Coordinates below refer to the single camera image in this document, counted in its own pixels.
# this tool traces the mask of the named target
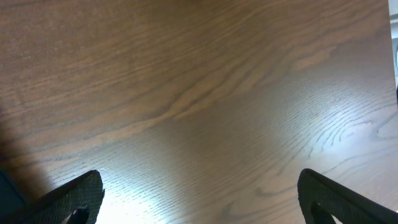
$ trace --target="table surface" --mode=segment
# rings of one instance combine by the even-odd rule
[[[303,223],[303,168],[398,209],[380,0],[0,2],[0,166],[98,169],[98,223]]]

